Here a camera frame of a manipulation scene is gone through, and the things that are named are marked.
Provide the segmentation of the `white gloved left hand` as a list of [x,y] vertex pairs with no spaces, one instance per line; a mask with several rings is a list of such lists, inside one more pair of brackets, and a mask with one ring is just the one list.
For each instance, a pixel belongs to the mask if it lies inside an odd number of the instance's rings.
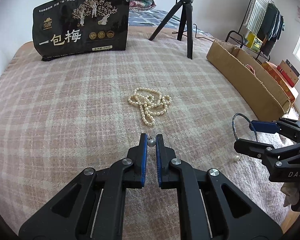
[[281,192],[285,195],[283,206],[296,205],[300,199],[300,182],[284,183]]

